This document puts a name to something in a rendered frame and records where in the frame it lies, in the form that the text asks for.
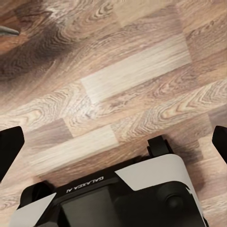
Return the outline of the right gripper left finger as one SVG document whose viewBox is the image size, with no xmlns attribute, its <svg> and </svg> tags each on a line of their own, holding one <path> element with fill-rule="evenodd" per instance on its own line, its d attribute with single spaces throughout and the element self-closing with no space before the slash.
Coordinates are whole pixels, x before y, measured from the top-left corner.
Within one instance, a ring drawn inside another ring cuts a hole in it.
<svg viewBox="0 0 227 227">
<path fill-rule="evenodd" d="M 0 183 L 25 143 L 20 126 L 0 131 Z"/>
</svg>

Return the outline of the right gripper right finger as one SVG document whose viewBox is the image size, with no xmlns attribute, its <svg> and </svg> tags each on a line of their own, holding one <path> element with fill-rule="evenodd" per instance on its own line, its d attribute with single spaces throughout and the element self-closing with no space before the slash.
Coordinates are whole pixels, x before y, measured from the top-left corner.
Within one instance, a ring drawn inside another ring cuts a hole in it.
<svg viewBox="0 0 227 227">
<path fill-rule="evenodd" d="M 226 127 L 222 127 L 222 126 L 215 127 L 213 137 L 212 137 L 212 143 L 227 164 L 227 128 Z"/>
</svg>

